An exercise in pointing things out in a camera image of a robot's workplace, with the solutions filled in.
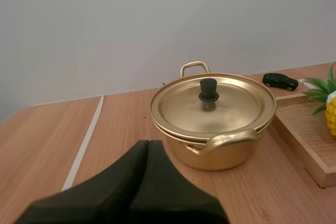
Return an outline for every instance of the wooden tray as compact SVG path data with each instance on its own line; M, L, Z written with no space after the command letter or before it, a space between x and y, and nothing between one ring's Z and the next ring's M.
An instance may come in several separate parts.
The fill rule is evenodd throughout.
M330 134L320 106L303 94L277 98L271 123L320 187L336 186L336 137Z

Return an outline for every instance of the golden pot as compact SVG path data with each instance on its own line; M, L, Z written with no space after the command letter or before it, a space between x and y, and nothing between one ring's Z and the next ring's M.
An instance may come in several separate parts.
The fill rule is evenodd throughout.
M206 73L185 77L192 66ZM210 73L201 61L184 65L180 78L163 86L150 104L152 121L168 136L172 152L204 170L228 169L251 157L275 111L276 99L259 82Z

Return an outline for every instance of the pot lid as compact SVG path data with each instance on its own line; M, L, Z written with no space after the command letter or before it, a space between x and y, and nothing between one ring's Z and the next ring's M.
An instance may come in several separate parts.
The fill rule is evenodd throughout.
M266 87L228 73L182 77L163 86L150 104L152 120L158 127L199 141L224 132L258 131L272 120L275 110L276 100Z

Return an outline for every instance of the wood grain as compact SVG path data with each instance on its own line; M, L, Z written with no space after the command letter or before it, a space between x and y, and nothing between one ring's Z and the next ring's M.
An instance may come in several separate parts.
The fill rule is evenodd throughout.
M99 100L26 108L0 125L0 223L62 189Z
M329 66L277 72L296 79L325 77ZM262 76L249 77L261 81ZM289 94L270 89L275 96ZM307 89L300 83L290 94ZM336 223L336 189L320 189L271 127L263 132L254 156L236 168L204 172L182 164L171 153L165 135L151 123L148 105L154 92L105 96L74 184L107 168L137 140L161 139L177 169L216 196L233 224ZM0 126L0 223L12 223L31 201L61 190L99 99L28 108Z
M283 97L278 102L273 127L321 187L336 186L336 138L330 134L320 106L304 95Z
M278 72L300 79L324 77L328 68L326 64ZM262 76L250 77L260 81ZM293 92L271 88L275 96L307 89L303 84ZM254 156L238 167L205 172L182 164L169 149L166 137L151 123L148 105L154 92L105 96L75 184L107 168L137 140L160 139L176 168L191 183L217 197L232 224L336 223L336 189L319 188L272 127L263 132Z

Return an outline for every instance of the pot rim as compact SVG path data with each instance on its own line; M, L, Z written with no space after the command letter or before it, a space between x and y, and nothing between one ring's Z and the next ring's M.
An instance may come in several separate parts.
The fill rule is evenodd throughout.
M195 144L198 144L198 145L205 145L206 142L207 142L207 140L206 140L206 141L204 141L204 140L201 140L201 141L200 141L200 140L190 140L190 139L187 139L187 138L178 137L178 136L176 136L176 135L172 135L171 133L164 131L164 130L163 130L162 128L160 128L154 121L153 121L153 124L155 125L155 127L156 127L159 131L161 131L163 134L165 134L166 136L168 136L168 137L170 137L170 138L172 138L172 139L174 139L174 140L178 140L178 141L180 141L180 142L183 142L183 143L186 143L186 144L193 144L193 145L195 145ZM265 125L263 128L261 128L260 130L258 130L258 131L257 131L258 135L260 135L260 134L262 133L262 131L264 131L270 124L271 124L271 121L270 121L267 125Z
M162 93L163 90L168 90L169 88L175 86L178 83L184 82L184 81L189 81L189 80L194 80L194 79L198 79L198 78L207 78L207 77L223 77L223 76L231 76L231 77L235 77L235 78L240 78L240 79L244 79L247 80L249 82L252 82L254 84L256 84L258 87L262 88L264 91L266 91L268 93L268 95L271 97L272 102L273 102L273 109L272 112L270 113L270 116L260 125L258 125L257 127L254 128L254 130L256 130L257 132L261 132L262 130L264 130L272 121L273 117L275 116L276 113L276 109L277 109L277 101L276 98L274 97L274 95L269 91L269 89L267 89L266 87L264 87L260 82L253 80L251 78L245 77L245 76L240 76L238 74L231 74L231 73L199 73L199 74L193 74L190 76L186 76L186 77L182 77L179 79L176 79L168 84L166 84L165 86L161 87L159 90L157 90L157 92L154 94L154 96L152 97L151 101L150 101L150 109L149 109L149 113L151 116L151 119L153 121L153 123L155 124L156 127L158 127L158 129L162 130L164 134L173 137L177 140L183 141L183 142L188 142L188 143L195 143L195 142L199 142L200 144L204 144L206 143L206 141L211 138L210 136L205 136L205 137L194 137L194 136L185 136L184 134L175 132L172 129L169 129L167 127L162 126L153 116L153 111L152 111L152 105L153 105L153 101L155 100L155 98L158 96L159 93ZM223 133L229 133L229 132L237 132L239 130L232 130L232 131L227 131L227 132L223 132Z

